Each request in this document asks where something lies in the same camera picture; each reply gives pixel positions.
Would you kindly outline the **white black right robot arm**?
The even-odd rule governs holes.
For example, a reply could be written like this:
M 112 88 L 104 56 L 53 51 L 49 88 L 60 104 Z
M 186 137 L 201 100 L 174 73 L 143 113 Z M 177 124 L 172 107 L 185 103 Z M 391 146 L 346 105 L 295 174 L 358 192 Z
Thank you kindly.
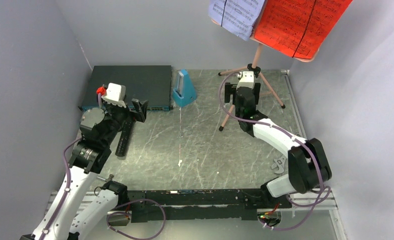
M 257 110 L 260 84 L 247 87 L 227 82 L 224 90 L 224 101 L 233 102 L 240 128 L 287 158 L 288 173 L 262 186 L 266 190 L 260 194 L 260 200 L 265 207 L 274 207 L 281 196 L 294 192 L 304 194 L 331 179 L 332 170 L 318 139 L 307 140 L 292 134 Z

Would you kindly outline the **clear plastic metronome cover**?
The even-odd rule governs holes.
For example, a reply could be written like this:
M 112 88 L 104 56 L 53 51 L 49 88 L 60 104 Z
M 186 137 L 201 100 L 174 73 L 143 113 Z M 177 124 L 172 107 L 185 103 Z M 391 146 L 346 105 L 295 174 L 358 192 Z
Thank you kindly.
M 183 97 L 183 91 L 184 91 L 184 79 L 185 76 L 187 75 L 187 71 L 185 69 L 181 69 L 177 72 L 176 74 L 176 83 L 173 88 L 173 91 L 178 95 L 180 98 Z

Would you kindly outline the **pink tripod music stand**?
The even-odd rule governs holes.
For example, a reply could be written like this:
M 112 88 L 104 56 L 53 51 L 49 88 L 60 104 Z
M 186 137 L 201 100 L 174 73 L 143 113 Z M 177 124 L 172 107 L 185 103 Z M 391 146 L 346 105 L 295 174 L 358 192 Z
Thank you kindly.
M 258 46 L 257 46 L 257 49 L 256 49 L 256 52 L 255 52 L 255 55 L 254 55 L 254 58 L 253 58 L 252 63 L 249 63 L 248 65 L 243 66 L 243 67 L 240 67 L 240 68 L 235 68 L 235 69 L 231 69 L 231 70 L 226 70 L 226 71 L 218 72 L 218 76 L 226 76 L 227 74 L 231 74 L 231 73 L 233 73 L 233 72 L 254 71 L 254 70 L 257 69 L 257 67 L 259 67 L 259 66 L 258 66 L 258 63 L 259 63 L 260 56 L 261 56 L 261 54 L 262 54 L 263 47 L 264 47 L 264 46 L 267 46 L 267 45 L 266 45 L 266 44 L 263 44 L 262 42 L 260 42 L 260 41 L 258 41 L 258 40 L 255 40 L 254 37 L 250 37 L 250 39 L 251 39 L 251 40 L 254 40 L 254 41 L 256 41 L 256 42 L 258 43 Z M 308 62 L 311 62 L 311 61 L 313 61 L 313 60 L 315 59 L 315 57 L 317 56 L 318 52 L 319 52 L 319 49 L 316 51 L 316 53 L 314 54 L 314 56 L 313 56 L 312 58 L 310 58 L 310 59 L 303 59 L 303 58 L 298 58 L 298 57 L 293 57 L 293 58 L 296 59 L 296 60 L 298 60 L 298 61 L 308 63 Z M 270 83 L 268 82 L 268 80 L 265 78 L 265 76 L 261 73 L 261 70 L 260 70 L 260 69 L 259 69 L 259 70 L 256 70 L 256 73 L 254 73 L 253 75 L 254 75 L 255 77 L 256 77 L 256 75 L 257 75 L 257 76 L 260 76 L 261 79 L 262 79 L 262 81 L 264 82 L 264 84 L 265 84 L 265 85 L 268 87 L 268 89 L 269 89 L 268 92 L 263 92 L 262 95 L 265 95 L 265 96 L 266 96 L 266 95 L 268 95 L 268 94 L 272 94 L 272 95 L 275 97 L 275 99 L 278 101 L 278 103 L 280 104 L 280 106 L 284 109 L 286 106 L 284 105 L 284 103 L 282 102 L 282 100 L 279 98 L 278 94 L 277 94 L 277 93 L 275 92 L 275 90 L 272 88 L 272 86 L 270 85 Z M 229 108 L 229 113 L 232 113 L 232 111 L 234 110 L 234 108 L 235 108 L 235 106 L 232 105 L 232 106 Z M 227 114 L 227 115 L 225 116 L 225 118 L 224 118 L 222 124 L 219 126 L 219 129 L 218 129 L 218 130 L 219 130 L 220 132 L 223 131 L 223 129 L 224 129 L 224 127 L 225 127 L 225 125 L 226 125 L 226 123 L 227 123 L 227 121 L 228 121 L 229 118 L 230 118 L 230 116 Z

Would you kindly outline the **blue metronome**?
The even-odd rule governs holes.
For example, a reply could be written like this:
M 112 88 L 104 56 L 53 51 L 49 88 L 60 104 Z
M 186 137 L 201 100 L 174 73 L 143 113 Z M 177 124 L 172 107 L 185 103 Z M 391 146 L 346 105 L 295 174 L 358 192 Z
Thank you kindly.
M 176 103 L 176 105 L 179 106 L 180 108 L 183 108 L 183 107 L 191 104 L 192 102 L 194 102 L 197 99 L 197 93 L 196 93 L 194 84 L 193 84 L 188 72 L 184 78 L 182 97 L 179 97 L 178 95 L 176 95 L 176 93 L 174 92 L 174 87 L 172 90 L 172 98 L 173 98 L 174 102 Z

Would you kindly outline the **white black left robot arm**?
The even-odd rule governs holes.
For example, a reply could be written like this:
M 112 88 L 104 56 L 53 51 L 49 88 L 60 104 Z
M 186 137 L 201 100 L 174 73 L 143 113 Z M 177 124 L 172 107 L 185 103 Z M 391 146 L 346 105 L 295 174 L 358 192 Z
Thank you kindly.
M 109 180 L 97 197 L 82 211 L 78 209 L 92 183 L 111 155 L 111 144 L 118 133 L 116 156 L 126 155 L 135 122 L 145 122 L 148 101 L 132 99 L 133 109 L 120 101 L 103 100 L 102 108 L 83 112 L 81 136 L 68 145 L 70 159 L 64 159 L 65 177 L 53 203 L 36 229 L 22 240 L 84 240 L 112 209 L 122 210 L 129 203 L 128 188 Z

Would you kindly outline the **black microphone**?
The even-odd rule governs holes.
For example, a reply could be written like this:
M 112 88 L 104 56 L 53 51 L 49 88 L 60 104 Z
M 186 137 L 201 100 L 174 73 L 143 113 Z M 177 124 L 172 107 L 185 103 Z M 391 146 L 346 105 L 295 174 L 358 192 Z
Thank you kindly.
M 126 156 L 134 125 L 134 118 L 126 120 L 126 122 L 122 125 L 118 145 L 115 151 L 115 155 L 117 157 Z

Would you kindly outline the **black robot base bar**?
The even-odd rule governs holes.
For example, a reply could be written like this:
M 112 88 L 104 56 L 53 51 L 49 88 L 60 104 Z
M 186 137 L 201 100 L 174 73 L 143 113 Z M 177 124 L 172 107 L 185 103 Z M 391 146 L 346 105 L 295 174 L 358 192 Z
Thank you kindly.
M 270 197 L 266 189 L 129 190 L 115 211 L 131 213 L 132 223 L 162 220 L 241 219 L 253 221 L 258 214 L 290 209 L 285 196 Z

